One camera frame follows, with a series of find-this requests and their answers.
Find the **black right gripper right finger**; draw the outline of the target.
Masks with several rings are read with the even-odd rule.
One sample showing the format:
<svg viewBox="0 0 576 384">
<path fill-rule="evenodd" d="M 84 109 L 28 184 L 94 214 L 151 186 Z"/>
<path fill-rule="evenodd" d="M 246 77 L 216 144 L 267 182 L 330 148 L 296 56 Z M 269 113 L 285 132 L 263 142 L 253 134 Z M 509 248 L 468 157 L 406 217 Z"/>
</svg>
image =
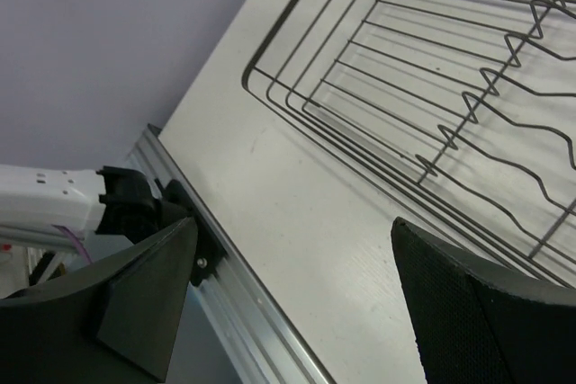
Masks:
<svg viewBox="0 0 576 384">
<path fill-rule="evenodd" d="M 401 288 L 429 383 L 573 383 L 575 290 L 391 227 Z"/>
</svg>

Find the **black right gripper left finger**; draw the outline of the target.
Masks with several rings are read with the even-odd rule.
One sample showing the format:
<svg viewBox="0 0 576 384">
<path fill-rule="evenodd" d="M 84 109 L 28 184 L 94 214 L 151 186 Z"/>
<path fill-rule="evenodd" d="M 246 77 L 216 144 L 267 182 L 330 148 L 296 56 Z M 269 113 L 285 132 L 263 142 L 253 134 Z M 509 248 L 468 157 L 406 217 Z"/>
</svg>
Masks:
<svg viewBox="0 0 576 384">
<path fill-rule="evenodd" d="M 163 383 L 194 267 L 182 219 L 1 301 L 3 383 Z"/>
</svg>

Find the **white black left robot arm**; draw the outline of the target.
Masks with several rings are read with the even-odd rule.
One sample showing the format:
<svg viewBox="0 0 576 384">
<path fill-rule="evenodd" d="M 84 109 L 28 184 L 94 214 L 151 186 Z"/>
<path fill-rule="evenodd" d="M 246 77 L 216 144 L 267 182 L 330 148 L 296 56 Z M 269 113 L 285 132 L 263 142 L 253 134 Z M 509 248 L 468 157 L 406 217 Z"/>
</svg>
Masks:
<svg viewBox="0 0 576 384">
<path fill-rule="evenodd" d="M 158 211 L 147 177 L 137 170 L 1 166 L 4 226 L 124 236 L 137 244 L 158 232 Z"/>
</svg>

